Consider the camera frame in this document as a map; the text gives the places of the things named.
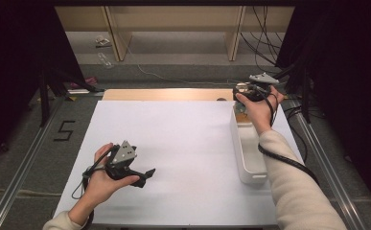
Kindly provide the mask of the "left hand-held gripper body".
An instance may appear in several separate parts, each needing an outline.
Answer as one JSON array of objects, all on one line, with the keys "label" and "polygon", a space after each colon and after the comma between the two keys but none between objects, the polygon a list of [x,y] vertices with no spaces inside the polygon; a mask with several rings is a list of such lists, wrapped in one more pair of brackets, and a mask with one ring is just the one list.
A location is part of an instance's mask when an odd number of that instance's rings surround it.
[{"label": "left hand-held gripper body", "polygon": [[113,146],[104,165],[107,175],[114,180],[135,175],[135,172],[129,166],[136,156],[135,147],[128,141],[124,141],[121,145]]}]

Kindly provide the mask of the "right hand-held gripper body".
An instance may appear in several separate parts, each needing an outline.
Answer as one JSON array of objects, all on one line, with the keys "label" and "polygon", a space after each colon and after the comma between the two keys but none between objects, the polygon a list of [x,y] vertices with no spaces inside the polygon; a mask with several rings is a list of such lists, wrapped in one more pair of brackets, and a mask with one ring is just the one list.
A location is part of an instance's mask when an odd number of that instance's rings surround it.
[{"label": "right hand-held gripper body", "polygon": [[266,99],[273,84],[278,84],[279,81],[267,73],[259,75],[250,75],[249,81],[239,82],[233,88],[234,99],[237,100],[235,95],[240,93],[247,97],[252,102],[259,102]]}]

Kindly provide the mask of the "white plastic storage box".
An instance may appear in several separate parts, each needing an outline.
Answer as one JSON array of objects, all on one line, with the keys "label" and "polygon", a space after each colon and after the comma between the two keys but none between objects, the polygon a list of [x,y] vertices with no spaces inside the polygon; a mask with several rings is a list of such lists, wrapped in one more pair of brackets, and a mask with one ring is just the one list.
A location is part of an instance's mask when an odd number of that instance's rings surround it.
[{"label": "white plastic storage box", "polygon": [[267,168],[258,150],[259,136],[249,123],[238,123],[231,116],[230,130],[236,156],[239,178],[244,184],[261,184],[267,181]]}]

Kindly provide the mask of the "person's right hand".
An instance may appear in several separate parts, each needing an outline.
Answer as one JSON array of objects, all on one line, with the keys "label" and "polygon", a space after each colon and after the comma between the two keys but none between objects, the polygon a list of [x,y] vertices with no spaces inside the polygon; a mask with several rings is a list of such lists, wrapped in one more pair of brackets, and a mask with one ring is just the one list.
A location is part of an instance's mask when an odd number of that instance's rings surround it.
[{"label": "person's right hand", "polygon": [[279,103],[284,100],[284,95],[279,93],[274,86],[270,87],[270,94],[265,100],[252,102],[241,93],[236,98],[246,107],[247,117],[254,125],[258,135],[272,130],[273,115]]}]

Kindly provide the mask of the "person's left hand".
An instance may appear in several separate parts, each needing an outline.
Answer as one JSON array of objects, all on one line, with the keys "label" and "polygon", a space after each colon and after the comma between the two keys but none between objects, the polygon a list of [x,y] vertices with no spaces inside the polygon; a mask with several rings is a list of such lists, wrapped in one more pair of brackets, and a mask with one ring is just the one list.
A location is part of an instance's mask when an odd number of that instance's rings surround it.
[{"label": "person's left hand", "polygon": [[95,171],[91,175],[87,189],[77,202],[77,205],[80,205],[86,212],[90,212],[99,204],[107,201],[116,191],[138,180],[138,175],[130,175],[123,179],[113,180],[105,171]]}]

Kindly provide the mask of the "white table board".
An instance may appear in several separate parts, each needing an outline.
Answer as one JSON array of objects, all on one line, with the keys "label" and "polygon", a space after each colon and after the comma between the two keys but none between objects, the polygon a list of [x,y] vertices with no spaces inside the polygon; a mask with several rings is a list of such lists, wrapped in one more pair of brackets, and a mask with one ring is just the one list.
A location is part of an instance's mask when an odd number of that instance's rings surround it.
[{"label": "white table board", "polygon": [[96,224],[130,227],[256,227],[276,222],[268,180],[239,178],[230,130],[233,104],[215,101],[100,101],[58,203],[70,209],[83,172],[104,144],[128,141],[144,173],[143,188],[125,187],[99,205]]}]

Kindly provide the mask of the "black metal stand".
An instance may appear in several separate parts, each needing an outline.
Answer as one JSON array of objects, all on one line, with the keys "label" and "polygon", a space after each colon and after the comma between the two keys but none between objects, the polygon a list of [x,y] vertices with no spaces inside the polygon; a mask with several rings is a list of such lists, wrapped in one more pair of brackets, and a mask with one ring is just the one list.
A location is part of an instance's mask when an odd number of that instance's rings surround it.
[{"label": "black metal stand", "polygon": [[286,76],[289,79],[286,83],[286,90],[288,93],[301,93],[301,108],[305,121],[309,124],[311,122],[309,115],[309,96],[310,96],[310,72],[307,70],[305,64],[294,63],[277,73],[274,78],[280,80]]}]

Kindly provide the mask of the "pink cloth item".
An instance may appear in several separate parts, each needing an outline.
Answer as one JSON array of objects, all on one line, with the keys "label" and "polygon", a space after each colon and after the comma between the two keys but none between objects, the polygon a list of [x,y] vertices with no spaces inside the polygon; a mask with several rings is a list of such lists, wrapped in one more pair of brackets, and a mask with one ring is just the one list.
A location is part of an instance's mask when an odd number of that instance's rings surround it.
[{"label": "pink cloth item", "polygon": [[98,79],[96,77],[88,77],[84,80],[74,80],[70,82],[70,87],[72,89],[87,89],[93,88],[95,84],[98,83]]}]

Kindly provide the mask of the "black curtain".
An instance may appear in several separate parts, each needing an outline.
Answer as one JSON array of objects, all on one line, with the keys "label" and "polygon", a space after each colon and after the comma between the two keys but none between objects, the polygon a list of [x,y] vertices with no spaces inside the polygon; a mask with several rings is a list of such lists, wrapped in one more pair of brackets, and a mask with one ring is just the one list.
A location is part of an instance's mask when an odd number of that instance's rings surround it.
[{"label": "black curtain", "polygon": [[287,0],[279,64],[298,59],[346,154],[371,192],[371,0]]},{"label": "black curtain", "polygon": [[83,81],[54,6],[41,0],[0,0],[0,145],[39,86]]}]

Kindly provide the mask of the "clear plastic bottle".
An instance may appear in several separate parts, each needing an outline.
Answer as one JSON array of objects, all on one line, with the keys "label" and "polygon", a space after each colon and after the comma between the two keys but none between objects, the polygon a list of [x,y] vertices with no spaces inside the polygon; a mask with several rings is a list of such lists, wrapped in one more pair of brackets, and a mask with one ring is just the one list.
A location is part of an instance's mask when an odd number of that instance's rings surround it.
[{"label": "clear plastic bottle", "polygon": [[110,60],[104,53],[98,53],[98,58],[104,68],[111,69],[114,67],[114,65],[110,62]]}]

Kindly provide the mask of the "black tripod stand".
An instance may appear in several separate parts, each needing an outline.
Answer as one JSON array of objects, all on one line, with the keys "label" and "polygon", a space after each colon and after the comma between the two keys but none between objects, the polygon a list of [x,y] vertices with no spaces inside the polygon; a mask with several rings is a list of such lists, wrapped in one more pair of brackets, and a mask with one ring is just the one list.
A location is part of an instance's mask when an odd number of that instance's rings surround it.
[{"label": "black tripod stand", "polygon": [[68,90],[64,85],[66,82],[73,82],[77,86],[88,90],[90,93],[104,92],[103,89],[90,85],[83,77],[74,77],[73,75],[58,69],[45,67],[38,77],[38,86],[41,104],[41,126],[43,127],[50,118],[50,104],[48,89],[51,89],[56,97],[65,97]]}]

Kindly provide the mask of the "light wooden shelf unit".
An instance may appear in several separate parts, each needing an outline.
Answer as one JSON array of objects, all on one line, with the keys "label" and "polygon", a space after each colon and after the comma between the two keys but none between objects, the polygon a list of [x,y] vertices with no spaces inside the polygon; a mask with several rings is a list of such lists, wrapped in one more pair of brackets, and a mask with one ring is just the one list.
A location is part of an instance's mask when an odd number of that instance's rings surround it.
[{"label": "light wooden shelf unit", "polygon": [[284,33],[293,7],[57,7],[66,32],[108,32],[115,59],[122,61],[134,32],[221,32],[228,59],[238,53],[240,33]]}]

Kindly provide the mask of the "aluminium floor rail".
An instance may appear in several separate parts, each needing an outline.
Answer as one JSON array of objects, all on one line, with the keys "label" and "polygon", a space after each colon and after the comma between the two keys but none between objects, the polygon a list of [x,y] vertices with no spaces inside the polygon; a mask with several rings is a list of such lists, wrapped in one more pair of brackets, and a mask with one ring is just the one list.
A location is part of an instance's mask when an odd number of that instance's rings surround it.
[{"label": "aluminium floor rail", "polygon": [[308,163],[308,156],[311,155],[318,164],[320,175],[325,179],[325,184],[328,185],[331,193],[334,196],[333,202],[338,205],[338,210],[343,215],[349,230],[365,230],[365,224],[359,215],[359,210],[355,205],[353,199],[349,196],[347,190],[344,188],[343,182],[337,174],[332,161],[327,156],[327,152],[321,145],[318,136],[312,127],[308,124],[303,116],[303,110],[300,102],[296,99],[291,99],[287,102],[290,107],[287,114],[287,120],[296,117],[299,127],[292,127],[291,130],[294,135],[302,142],[303,149],[301,149],[301,156],[305,163]]},{"label": "aluminium floor rail", "polygon": [[50,108],[50,114],[47,120],[39,127],[34,140],[32,141],[28,151],[26,152],[23,160],[21,161],[17,171],[13,174],[10,185],[4,190],[0,196],[0,228],[10,211],[16,196],[23,185],[30,168],[32,167],[38,152],[47,136],[54,117],[56,116],[59,108],[63,104],[63,98],[56,98]]}]

